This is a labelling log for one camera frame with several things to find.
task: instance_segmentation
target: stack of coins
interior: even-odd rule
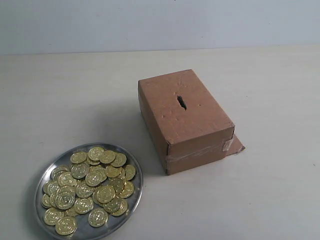
[[[90,212],[88,223],[97,228],[106,224],[109,214],[118,217],[128,212],[126,198],[135,191],[130,180],[136,168],[125,165],[125,154],[94,146],[89,152],[75,152],[70,161],[70,166],[52,170],[51,180],[43,185],[45,224],[65,236],[76,231],[77,215]]]

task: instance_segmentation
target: cardboard box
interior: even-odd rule
[[[191,69],[140,80],[138,97],[168,175],[245,148],[234,135],[234,123]]]

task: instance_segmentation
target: round plate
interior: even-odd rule
[[[67,235],[67,236],[61,236],[56,233],[55,226],[48,226],[44,223],[43,217],[45,214],[45,211],[47,210],[41,205],[41,199],[43,196],[43,186],[44,184],[49,181],[51,171],[55,169],[57,166],[60,165],[70,165],[70,157],[72,154],[79,152],[79,151],[85,151],[88,152],[92,147],[94,146],[100,146],[108,150],[112,150],[118,153],[123,153],[127,156],[127,164],[131,164],[135,166],[136,168],[136,174],[135,177],[130,181],[134,184],[134,193],[129,198],[126,198],[125,200],[128,203],[128,212],[121,215],[121,216],[112,216],[109,214],[108,221],[105,225],[100,227],[92,227],[89,225],[88,222],[88,212],[86,214],[79,214],[75,217],[77,222],[77,230],[74,232],[73,235]],[[131,214],[135,211],[136,207],[139,204],[141,194],[143,190],[143,174],[141,167],[138,163],[138,161],[135,159],[135,157],[125,150],[124,148],[120,146],[105,144],[101,142],[94,142],[94,143],[88,143],[81,146],[77,146],[69,151],[66,151],[61,156],[59,156],[43,173],[36,192],[34,196],[34,213],[37,222],[39,223],[40,227],[43,228],[47,233],[49,233],[52,237],[59,240],[98,240],[101,238],[104,238],[111,233],[113,233],[115,230],[120,228],[131,216]],[[101,208],[99,205],[94,204],[94,208]]]

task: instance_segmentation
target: white table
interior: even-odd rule
[[[239,155],[165,176],[137,81],[194,69],[236,125]],[[318,240],[320,45],[0,57],[0,239],[50,239],[41,171],[77,145],[121,145],[144,192],[109,240]]]

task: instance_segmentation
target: wall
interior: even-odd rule
[[[1,0],[0,55],[320,43],[319,0]]]

